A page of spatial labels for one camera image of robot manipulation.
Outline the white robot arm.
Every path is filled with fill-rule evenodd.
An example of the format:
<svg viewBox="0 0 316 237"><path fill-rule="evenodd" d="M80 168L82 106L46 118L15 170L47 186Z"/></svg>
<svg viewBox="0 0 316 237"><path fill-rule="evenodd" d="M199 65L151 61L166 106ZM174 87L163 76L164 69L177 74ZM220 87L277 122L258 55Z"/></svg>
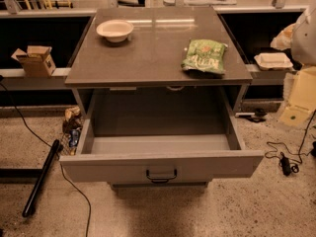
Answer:
<svg viewBox="0 0 316 237"><path fill-rule="evenodd" d="M290 49L292 59L301 63L279 120L300 125L316 110L316 5L310 5L295 24L283 29L271 42L278 50Z"/></svg>

